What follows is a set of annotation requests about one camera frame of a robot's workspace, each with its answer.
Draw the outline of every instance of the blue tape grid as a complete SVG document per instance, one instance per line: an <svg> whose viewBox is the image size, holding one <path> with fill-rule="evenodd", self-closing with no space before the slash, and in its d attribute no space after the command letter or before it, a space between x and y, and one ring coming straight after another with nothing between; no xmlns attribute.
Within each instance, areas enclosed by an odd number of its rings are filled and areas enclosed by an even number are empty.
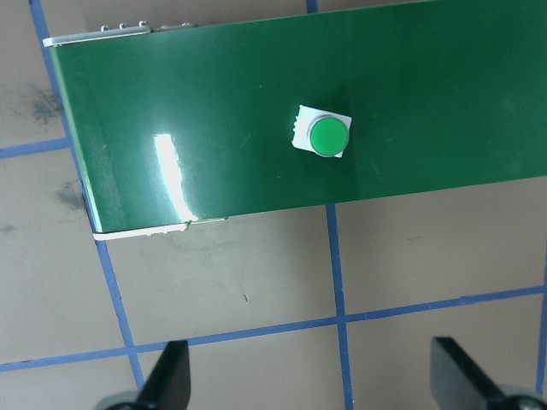
<svg viewBox="0 0 547 410"><path fill-rule="evenodd" d="M316 0L306 0L306 6L309 13L316 13L318 11ZM49 37L48 29L45 24L44 12L39 0L30 1L32 19L36 27L38 39L40 39L40 49L42 50L44 63L50 77L51 86L54 91L56 100L61 104L61 98L59 89L56 83L55 75L53 73L53 67L51 65L50 56L41 44L42 38ZM65 128L65 133L68 134L68 127L64 113L62 113L62 123ZM42 141L37 143L29 143L23 145L17 145L13 147L7 147L0 149L0 159L6 159L21 155L36 154L39 152L48 152L56 149L72 148L69 138L58 138L49 141ZM400 316L404 314L419 313L430 310L439 310L445 308L456 308L461 306L472 305L475 303L492 302L503 299L511 299L516 297L542 295L542 314L540 322L540 332L538 341L538 369L536 390L539 394L543 394L544 391L544 378L545 378L545 361L547 354L547 260L545 262L544 271L544 284L542 286L533 286L528 288L522 288L517 290L505 290L501 292L493 292L475 296L464 296L455 299L448 299L443 301L435 301L428 303L420 303L410 306L393 307L388 309L382 309L378 311L354 313L347 315L345 313L344 305L344 287L342 280L342 267L340 263L339 254L339 242L338 242L338 226L336 220L336 208L334 205L326 206L326 219L329 236L329 244L331 250L332 261L332 279L334 286L334 297L336 305L336 316L324 319L307 320L303 322L290 323L285 325L267 326L262 328L234 331L228 333L222 333L217 335L193 337L188 340L191 346L208 343L219 343L229 340L237 340L247 337L259 337L271 335L274 333L288 332L288 331L300 331L304 329L311 329L322 326L336 325L338 327L338 346L340 353L340 364L342 370L342 380L344 386L344 403L346 410L353 408L352 391L351 391L351 378L350 378L350 354L348 349L347 339L347 323L368 321L376 319L385 319L394 316ZM118 317L120 325L121 335L124 341L123 348L113 348L107 350L99 350L93 352L85 352L80 354L66 354L62 356L43 358L37 360L22 361L16 363L6 363L0 365L0 372L10 372L22 369L31 369L42 366L54 366L60 364L74 363L86 360L106 359L117 356L127 356L130 360L135 383L138 387L142 386L144 379L140 365L138 363L137 354L160 351L163 350L166 343L151 343L145 345L135 346L132 340L132 333L127 321L127 316L123 303L121 301L121 294L119 286L116 282L114 269L109 258L107 246L104 242L96 242L97 253L101 261L101 265L104 271L104 277L109 288L109 293L112 299L113 307Z"/></svg>

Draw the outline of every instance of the round button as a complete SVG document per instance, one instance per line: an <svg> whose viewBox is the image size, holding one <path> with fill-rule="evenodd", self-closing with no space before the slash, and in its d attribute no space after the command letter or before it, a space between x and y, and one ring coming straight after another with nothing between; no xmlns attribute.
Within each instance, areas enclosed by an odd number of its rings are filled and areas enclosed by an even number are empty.
<svg viewBox="0 0 547 410"><path fill-rule="evenodd" d="M309 141L321 156L335 156L344 150L350 136L345 124L338 118L322 116L309 128Z"/></svg>

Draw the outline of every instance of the blue tape line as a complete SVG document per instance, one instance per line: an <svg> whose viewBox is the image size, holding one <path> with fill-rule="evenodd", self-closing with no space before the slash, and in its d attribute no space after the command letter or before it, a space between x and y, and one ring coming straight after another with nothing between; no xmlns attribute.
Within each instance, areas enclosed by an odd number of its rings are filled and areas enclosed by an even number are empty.
<svg viewBox="0 0 547 410"><path fill-rule="evenodd" d="M38 152L50 152L58 149L70 148L72 144L68 138L49 139L37 143L24 143L12 147L0 148L0 160L14 158L16 156L37 154Z"/></svg>
<svg viewBox="0 0 547 410"><path fill-rule="evenodd" d="M57 106L62 107L61 93L59 92L57 78L55 77L55 71L53 70L53 64L51 63L51 56L42 44L42 40L50 36L48 26L45 22L42 3L40 2L40 0L30 0L29 3L31 8L32 22L34 23L34 29L36 30L36 35L38 37L38 41L40 42L40 50L42 51L42 57L44 58L45 69L47 71L48 78L50 79L53 95L57 101Z"/></svg>
<svg viewBox="0 0 547 410"><path fill-rule="evenodd" d="M229 340L245 339L247 337L258 337L273 335L275 333L284 333L287 331L302 331L304 329L312 329L315 327L336 325L336 318L314 319L305 320L304 322L290 323L286 325L274 325L267 327L259 327L255 329L249 329L246 331L231 331L228 333L221 333L212 336L192 337L188 339L190 346L197 346L200 344L209 344L217 342L226 342Z"/></svg>
<svg viewBox="0 0 547 410"><path fill-rule="evenodd" d="M342 369L342 386L344 388L345 410L353 409L353 392L351 389L350 350L348 347L348 331L346 326L344 304L344 282L342 281L342 264L340 262L340 247L338 240L338 222L336 207L326 205L326 224L328 242L331 249L332 281L334 285L334 302L338 325L338 348L340 351L340 367Z"/></svg>
<svg viewBox="0 0 547 410"><path fill-rule="evenodd" d="M127 348L133 348L135 343L133 343L131 329L129 328L129 322L127 321L126 309L123 307L123 302L121 301L120 288L116 281L112 262L110 261L109 250L106 247L106 243L103 241L95 241L95 245L97 246L97 252L101 261L101 266L103 267L104 278L106 279L106 284L109 288L112 305L114 306L114 311L118 317L118 325L120 326L123 343ZM127 357L131 364L135 383L137 384L137 387L141 389L142 386L144 386L144 377L140 363L138 362L138 357L135 353L130 353Z"/></svg>
<svg viewBox="0 0 547 410"><path fill-rule="evenodd" d="M531 288L523 288L518 290L507 290L497 293L489 293L476 296L464 296L458 299L449 299L446 301L422 303L419 305L411 305L407 307L395 307L393 309L385 309L379 311L373 311L368 313L355 313L346 316L347 322L357 322L362 320L374 320L389 318L392 316L398 316L400 314L417 313L426 310L434 310L441 308L455 308L458 306L465 306L473 303L491 302L502 299L510 299L514 297L534 296L541 295L544 292L543 286L535 286ZM119 295L119 290L113 291L114 295ZM323 327L330 325L337 325L339 319L336 317L305 320L302 322L290 323L285 325L273 325L260 327L245 331L232 331L228 333L221 333L218 335L192 337L188 339L188 344L191 346L197 346L200 344L219 343L230 340L245 339L248 337L266 336L275 333L283 333L287 331L302 331L306 329L313 329L315 327ZM95 352L79 353L79 354L67 354L63 356L36 359L29 361L22 361L17 363L5 363L0 364L0 372L10 372L14 370L31 369L34 367L53 366L67 363L74 363L78 361L96 360L96 359L108 359L109 357L116 357L122 355L136 355L142 353L162 351L167 342L149 343L138 346L127 346L125 348L112 348L108 350L98 350Z"/></svg>
<svg viewBox="0 0 547 410"><path fill-rule="evenodd" d="M44 45L42 44L42 40L44 38L48 38L50 34L47 24L45 22L44 10L42 9L42 3L40 2L40 0L31 0L30 10L32 15L32 21L34 22L34 27L38 36L39 46L42 51L42 57L44 58L44 64L48 73L48 77L50 78L51 88L53 90L53 94L55 96L58 106L62 107L61 93L59 92L59 85L57 83L55 72L53 70L51 57L48 51L45 49ZM61 112L61 121L66 135L70 136L70 129L68 127L67 117L64 114L64 111ZM79 181L81 183L81 173L79 171L78 161L74 153L73 146L71 146L71 154L74 159L74 163L76 164L76 170L78 172ZM92 213L89 212L89 202L87 200L88 198L85 194L85 190L82 191L84 192L85 205L87 207L88 214L92 215ZM92 219L92 217L91 225L93 228L95 228L95 221ZM97 246L97 252L101 261L101 266L103 267L104 277L109 288L110 297L112 298L114 310L116 316L118 317L118 324L120 325L120 332L123 338L124 345L126 346L126 348L132 348L134 347L134 343L132 340L131 329L129 328L129 324L127 322L126 311L123 307L123 303L121 302L120 290L115 279L112 263L110 262L109 252L105 243L96 241L95 244ZM134 353L129 353L127 357L129 359L129 363L131 364L135 384L140 389L144 385L144 377L142 369L140 367L140 363L138 362L138 357Z"/></svg>
<svg viewBox="0 0 547 410"><path fill-rule="evenodd" d="M541 319L539 322L538 370L536 372L536 391L544 394L545 356L547 355L547 250L544 263L544 298L541 302Z"/></svg>
<svg viewBox="0 0 547 410"><path fill-rule="evenodd" d="M317 0L306 0L306 12L312 15L313 13L317 13L317 11Z"/></svg>
<svg viewBox="0 0 547 410"><path fill-rule="evenodd" d="M114 297L119 296L120 292L117 290L117 286L113 286L112 294ZM336 325L336 318L324 318L305 320L302 322L290 323L286 325L273 325L256 329L250 329L246 331L231 331L228 333L221 333L218 335L204 336L204 337L192 337L188 339L188 344L191 346L198 346L200 344L209 344L217 342L226 342L230 340L245 339L249 337L259 337L265 335L272 335L275 333L284 333L288 331L303 331L306 329L313 329L315 327ZM53 365L63 365L67 363L74 363L78 361L108 359L109 357L117 357L123 355L135 355L142 353L150 353L162 351L165 349L167 342L161 343L149 343L138 346L127 346L125 348L112 348L108 350L98 350L95 352L79 353L79 354L67 354L63 356L50 357L45 359L36 359L29 361L22 361L17 363L5 363L0 364L0 372L12 372L15 370L32 369L34 367L44 367Z"/></svg>
<svg viewBox="0 0 547 410"><path fill-rule="evenodd" d="M416 305L392 307L389 309L376 310L366 313L354 313L346 316L347 322L360 322L365 320L376 320L400 316L402 314L425 312L428 310L438 310L446 308L455 308L461 306L473 305L475 303L493 302L502 299L511 299L514 297L541 295L544 292L543 286L533 286L517 290L504 290L501 292L487 293L474 296L463 296L455 299L448 299L438 302L419 303Z"/></svg>
<svg viewBox="0 0 547 410"><path fill-rule="evenodd" d="M57 357L47 357L44 359L36 359L29 361L20 361L17 363L4 363L0 365L0 372L12 372L15 370L33 369L36 367L66 365L68 363L76 363L79 361L108 359L111 357L126 355L125 348L111 348L108 350L98 350L96 352L85 352L77 354L66 354Z"/></svg>

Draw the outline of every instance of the scuff mark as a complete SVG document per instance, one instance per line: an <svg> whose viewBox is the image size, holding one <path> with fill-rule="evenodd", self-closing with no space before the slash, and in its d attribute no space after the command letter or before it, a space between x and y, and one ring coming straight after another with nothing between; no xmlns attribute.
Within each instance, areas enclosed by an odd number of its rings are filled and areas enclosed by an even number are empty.
<svg viewBox="0 0 547 410"><path fill-rule="evenodd" d="M243 141L239 149L243 149L243 147L249 142L250 140L250 132L247 134L247 138Z"/></svg>
<svg viewBox="0 0 547 410"><path fill-rule="evenodd" d="M383 181L384 177L382 177L382 173L379 171L378 166L376 165L376 161L374 160L373 157L370 159L370 166L372 167L372 169L373 169L374 173L376 174L376 176L378 177L378 179L380 181Z"/></svg>
<svg viewBox="0 0 547 410"><path fill-rule="evenodd" d="M41 90L35 86L32 91L32 117L37 124L48 125L51 120L57 119L61 110L51 90Z"/></svg>
<svg viewBox="0 0 547 410"><path fill-rule="evenodd" d="M13 225L0 226L0 233L10 233L15 229Z"/></svg>
<svg viewBox="0 0 547 410"><path fill-rule="evenodd" d="M85 208L84 198L77 180L66 182L56 191L57 199L72 211Z"/></svg>

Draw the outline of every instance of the green button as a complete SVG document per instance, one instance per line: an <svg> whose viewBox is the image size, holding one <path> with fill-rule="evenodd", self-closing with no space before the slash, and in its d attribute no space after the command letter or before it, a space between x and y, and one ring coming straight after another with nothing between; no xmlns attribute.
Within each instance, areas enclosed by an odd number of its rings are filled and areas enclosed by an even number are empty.
<svg viewBox="0 0 547 410"><path fill-rule="evenodd" d="M344 150L350 136L345 124L333 117L317 120L309 131L309 141L315 152L323 156L335 156Z"/></svg>

